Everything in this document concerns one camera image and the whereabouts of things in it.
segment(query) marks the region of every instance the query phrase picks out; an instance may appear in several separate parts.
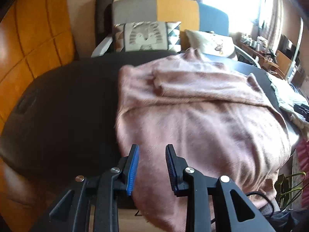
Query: black cable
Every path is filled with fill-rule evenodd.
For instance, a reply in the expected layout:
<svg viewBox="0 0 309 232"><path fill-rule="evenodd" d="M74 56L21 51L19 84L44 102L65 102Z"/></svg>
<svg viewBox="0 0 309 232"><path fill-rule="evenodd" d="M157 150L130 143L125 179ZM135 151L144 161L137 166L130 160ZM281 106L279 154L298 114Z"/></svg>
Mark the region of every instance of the black cable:
<svg viewBox="0 0 309 232"><path fill-rule="evenodd" d="M275 207L273 206L272 202L268 199L268 197L266 195L264 195L263 193L260 193L258 191L252 191L252 192L246 193L246 196L251 196L251 195L259 195L259 196L263 197L271 205L272 212L269 215L269 217L272 217L273 213L275 212Z"/></svg>
<svg viewBox="0 0 309 232"><path fill-rule="evenodd" d="M136 214L134 216L142 216L142 215L139 215L139 210L136 212Z"/></svg>
<svg viewBox="0 0 309 232"><path fill-rule="evenodd" d="M295 194L295 196L291 199L291 201L289 201L288 204L280 210L280 212L284 211L293 201L295 201L302 194L302 191L304 190L304 188L307 187L308 185L309 185L309 183L307 183L305 186L303 186L302 189L299 190L297 192L297 194Z"/></svg>

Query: desk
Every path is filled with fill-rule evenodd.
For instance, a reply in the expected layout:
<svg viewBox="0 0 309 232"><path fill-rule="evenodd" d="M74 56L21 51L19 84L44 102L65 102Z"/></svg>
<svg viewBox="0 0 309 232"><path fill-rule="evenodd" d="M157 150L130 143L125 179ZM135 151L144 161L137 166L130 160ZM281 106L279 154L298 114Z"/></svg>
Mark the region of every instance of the desk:
<svg viewBox="0 0 309 232"><path fill-rule="evenodd" d="M261 53L257 52L256 50L250 48L248 45L246 45L244 43L240 43L240 46L249 55L258 56L259 57L259 64L261 65L261 67L264 67L267 71L273 70L273 69L279 69L279 66L277 64L269 61L265 56L263 56Z"/></svg>

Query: wooden furniture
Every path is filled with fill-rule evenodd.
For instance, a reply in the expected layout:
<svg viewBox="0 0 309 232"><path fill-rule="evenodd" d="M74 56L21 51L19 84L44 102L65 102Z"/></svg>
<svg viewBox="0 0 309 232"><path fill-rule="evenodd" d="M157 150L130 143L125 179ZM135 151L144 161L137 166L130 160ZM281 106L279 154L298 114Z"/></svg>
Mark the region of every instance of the wooden furniture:
<svg viewBox="0 0 309 232"><path fill-rule="evenodd" d="M66 0L14 0L0 22L0 134L28 85L70 63L74 52ZM0 158L0 214L13 232L29 231L48 206L46 198L43 185L30 183Z"/></svg>
<svg viewBox="0 0 309 232"><path fill-rule="evenodd" d="M279 69L283 72L284 75L286 75L287 72L289 71L292 61L279 50L277 50L276 56Z"/></svg>
<svg viewBox="0 0 309 232"><path fill-rule="evenodd" d="M265 56L263 56L261 53L257 52L256 50L250 48L248 45L244 44L244 43L240 43L241 48L247 52L249 55L253 55L253 56L258 56L259 57L259 64L261 66L261 68L263 68L264 70L270 72L272 71L272 75L276 76L277 78L280 79L284 79L287 70L285 70L285 72L282 72L282 70L280 69L280 65L279 65L279 61L277 58L277 64L269 61Z"/></svg>
<svg viewBox="0 0 309 232"><path fill-rule="evenodd" d="M0 133L33 79L74 52L66 0L14 1L0 23Z"/></svg>
<svg viewBox="0 0 309 232"><path fill-rule="evenodd" d="M259 57L259 64L261 65L261 67L264 67L264 65L267 67L268 65L271 65L275 68L279 68L278 65L276 65L273 62L270 62L265 56L263 56L261 53L257 52L256 50L250 48L248 45L244 44L244 43L240 43L241 48L247 52L249 55L253 55L253 56L258 56Z"/></svg>

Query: pink blanket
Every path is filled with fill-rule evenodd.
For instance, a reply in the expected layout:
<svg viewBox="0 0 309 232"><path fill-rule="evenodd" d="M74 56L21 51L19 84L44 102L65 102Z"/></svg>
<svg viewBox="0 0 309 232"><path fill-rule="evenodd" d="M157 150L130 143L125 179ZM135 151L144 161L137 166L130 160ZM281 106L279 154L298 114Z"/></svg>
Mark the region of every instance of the pink blanket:
<svg viewBox="0 0 309 232"><path fill-rule="evenodd" d="M254 75L230 71L192 49L122 67L116 132L123 156L140 145L136 207L166 231L185 230L187 207L186 198L171 190L167 144L204 175L228 175L245 193L260 191L270 199L291 152L285 122ZM258 208L266 204L252 201Z"/></svg>

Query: white pillow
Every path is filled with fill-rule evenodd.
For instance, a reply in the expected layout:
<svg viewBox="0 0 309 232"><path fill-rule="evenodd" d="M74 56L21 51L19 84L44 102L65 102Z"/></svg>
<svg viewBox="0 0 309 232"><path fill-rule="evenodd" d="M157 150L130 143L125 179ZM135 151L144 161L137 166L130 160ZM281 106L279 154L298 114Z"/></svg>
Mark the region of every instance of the white pillow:
<svg viewBox="0 0 309 232"><path fill-rule="evenodd" d="M185 32L191 47L200 49L202 53L229 57L235 52L233 39L229 36L191 30L185 30Z"/></svg>

